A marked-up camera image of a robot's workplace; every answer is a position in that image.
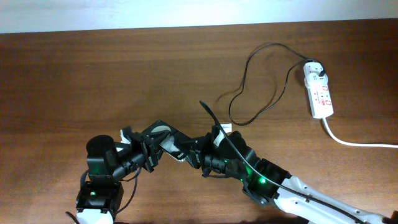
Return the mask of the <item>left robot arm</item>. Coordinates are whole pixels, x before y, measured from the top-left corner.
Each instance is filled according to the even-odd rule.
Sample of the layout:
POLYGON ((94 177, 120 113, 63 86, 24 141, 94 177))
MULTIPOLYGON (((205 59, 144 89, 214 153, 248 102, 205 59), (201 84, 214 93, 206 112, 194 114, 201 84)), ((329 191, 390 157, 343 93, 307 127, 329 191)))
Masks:
POLYGON ((142 170, 151 173, 159 165, 165 149, 161 146, 177 130, 158 120, 142 132, 131 127, 120 130, 121 141, 98 135, 86 144, 88 170, 80 179, 76 214, 67 212, 74 223, 114 223, 124 194, 123 182, 129 174, 137 185, 142 170))

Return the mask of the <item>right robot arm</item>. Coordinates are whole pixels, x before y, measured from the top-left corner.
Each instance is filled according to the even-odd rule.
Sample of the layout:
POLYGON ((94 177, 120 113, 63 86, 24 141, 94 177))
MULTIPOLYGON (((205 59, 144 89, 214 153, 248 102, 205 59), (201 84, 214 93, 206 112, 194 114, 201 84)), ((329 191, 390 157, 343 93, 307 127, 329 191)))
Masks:
POLYGON ((262 206, 272 205, 307 223, 397 223, 390 217, 352 207, 331 198, 278 165, 257 157, 242 135, 221 131, 184 142, 187 158, 200 167, 203 176, 216 172, 217 178, 234 178, 243 183, 243 192, 262 206))

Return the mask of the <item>black smartphone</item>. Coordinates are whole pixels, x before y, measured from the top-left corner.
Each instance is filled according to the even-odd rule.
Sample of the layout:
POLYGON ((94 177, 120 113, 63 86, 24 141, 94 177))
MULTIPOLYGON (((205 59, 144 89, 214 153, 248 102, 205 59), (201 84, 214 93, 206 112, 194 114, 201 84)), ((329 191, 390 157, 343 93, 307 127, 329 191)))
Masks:
POLYGON ((186 161, 186 155, 183 148, 183 140, 189 138, 180 131, 174 134, 175 142, 172 146, 161 146, 161 148, 176 161, 184 162, 186 161))

